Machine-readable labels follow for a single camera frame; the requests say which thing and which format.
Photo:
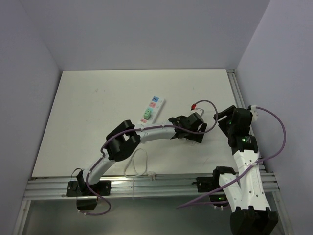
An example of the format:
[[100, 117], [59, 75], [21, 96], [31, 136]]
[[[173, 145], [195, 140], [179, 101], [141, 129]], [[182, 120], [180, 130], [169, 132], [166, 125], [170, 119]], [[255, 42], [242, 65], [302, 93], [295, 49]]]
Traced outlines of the aluminium frame rail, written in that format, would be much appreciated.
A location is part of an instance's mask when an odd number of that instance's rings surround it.
[[[199, 196], [195, 184], [198, 177], [211, 174], [159, 174], [134, 179], [122, 176], [104, 176], [102, 181], [111, 182], [111, 190], [106, 199], [136, 197]], [[94, 196], [67, 197], [69, 177], [44, 178], [28, 181], [23, 200], [94, 199]]]
[[258, 143], [250, 130], [252, 120], [251, 110], [231, 106], [225, 122], [228, 145], [231, 147], [239, 171], [259, 163]]

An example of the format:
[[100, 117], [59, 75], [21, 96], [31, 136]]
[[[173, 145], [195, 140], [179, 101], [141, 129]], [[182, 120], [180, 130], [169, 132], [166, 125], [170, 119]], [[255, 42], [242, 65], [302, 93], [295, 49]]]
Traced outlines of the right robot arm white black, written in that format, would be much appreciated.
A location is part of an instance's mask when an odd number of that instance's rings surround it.
[[230, 228], [234, 235], [269, 235], [278, 223], [265, 196], [260, 175], [259, 149], [250, 133], [253, 114], [234, 105], [214, 115], [218, 126], [228, 138], [238, 169], [218, 166], [213, 171], [212, 187], [223, 190], [232, 213]]

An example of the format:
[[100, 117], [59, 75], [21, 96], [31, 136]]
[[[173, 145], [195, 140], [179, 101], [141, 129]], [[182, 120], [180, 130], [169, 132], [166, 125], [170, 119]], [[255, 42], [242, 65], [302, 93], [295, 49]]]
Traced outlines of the aluminium frame rail right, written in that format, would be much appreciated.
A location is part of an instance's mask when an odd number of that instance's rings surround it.
[[225, 122], [228, 145], [231, 147], [239, 171], [259, 163], [258, 143], [250, 130], [252, 120], [251, 110], [231, 106]]

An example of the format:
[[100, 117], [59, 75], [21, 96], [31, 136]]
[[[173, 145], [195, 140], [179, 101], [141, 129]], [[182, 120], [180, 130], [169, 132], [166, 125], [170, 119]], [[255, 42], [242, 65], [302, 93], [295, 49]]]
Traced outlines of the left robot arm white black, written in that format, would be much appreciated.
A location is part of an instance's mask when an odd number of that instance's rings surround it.
[[164, 123], [143, 126], [125, 120], [107, 135], [100, 149], [102, 156], [77, 175], [78, 190], [83, 195], [91, 195], [104, 173], [114, 163], [129, 158], [141, 143], [162, 139], [187, 139], [201, 143], [206, 128], [207, 123], [198, 113], [187, 117], [171, 117]]

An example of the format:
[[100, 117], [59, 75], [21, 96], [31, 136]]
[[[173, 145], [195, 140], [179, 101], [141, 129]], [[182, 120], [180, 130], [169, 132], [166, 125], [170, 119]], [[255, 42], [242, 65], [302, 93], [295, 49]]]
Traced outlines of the white plug with switch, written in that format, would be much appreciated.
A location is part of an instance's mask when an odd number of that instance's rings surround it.
[[190, 146], [197, 145], [198, 143], [194, 140], [186, 140], [186, 143]]

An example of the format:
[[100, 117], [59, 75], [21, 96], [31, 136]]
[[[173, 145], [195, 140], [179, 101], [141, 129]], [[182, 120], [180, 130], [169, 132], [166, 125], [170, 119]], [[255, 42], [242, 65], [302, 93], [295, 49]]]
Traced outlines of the aluminium frame rail front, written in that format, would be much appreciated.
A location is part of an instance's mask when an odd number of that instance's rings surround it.
[[[211, 174], [159, 174], [134, 179], [122, 176], [104, 176], [102, 181], [111, 182], [111, 190], [106, 199], [136, 197], [199, 196], [195, 184], [198, 177]], [[44, 178], [28, 181], [23, 200], [94, 199], [94, 196], [67, 197], [69, 177]]]

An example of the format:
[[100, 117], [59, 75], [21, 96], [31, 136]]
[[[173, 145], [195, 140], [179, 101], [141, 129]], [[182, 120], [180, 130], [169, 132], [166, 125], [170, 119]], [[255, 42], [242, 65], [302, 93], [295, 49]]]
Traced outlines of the green plug adapter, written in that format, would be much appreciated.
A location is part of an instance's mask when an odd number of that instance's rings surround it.
[[152, 111], [153, 111], [152, 109], [147, 108], [147, 109], [145, 110], [145, 112], [144, 112], [143, 118], [144, 118], [145, 120], [149, 120], [150, 117], [151, 117]]

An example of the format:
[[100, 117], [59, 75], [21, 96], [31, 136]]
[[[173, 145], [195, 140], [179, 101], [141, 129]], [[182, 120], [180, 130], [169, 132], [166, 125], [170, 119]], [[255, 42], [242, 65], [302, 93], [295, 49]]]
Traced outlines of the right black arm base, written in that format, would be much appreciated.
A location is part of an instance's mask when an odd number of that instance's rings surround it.
[[[192, 183], [193, 185], [197, 186], [198, 193], [206, 193], [210, 192], [219, 186], [214, 183], [213, 177], [197, 177], [196, 181]], [[225, 201], [223, 204], [215, 204], [216, 206], [227, 206], [227, 197], [224, 193], [222, 194], [213, 194], [209, 196], [209, 200], [211, 202], [222, 202]]]

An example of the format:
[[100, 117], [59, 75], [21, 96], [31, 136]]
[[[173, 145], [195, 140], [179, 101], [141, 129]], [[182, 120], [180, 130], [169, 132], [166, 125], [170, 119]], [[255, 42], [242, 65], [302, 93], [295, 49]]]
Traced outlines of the white colourful power strip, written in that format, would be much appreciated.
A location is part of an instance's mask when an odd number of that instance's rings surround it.
[[142, 113], [138, 124], [139, 125], [150, 125], [156, 122], [158, 115], [160, 114], [164, 104], [165, 98], [159, 96], [153, 96], [149, 101], [148, 106]]

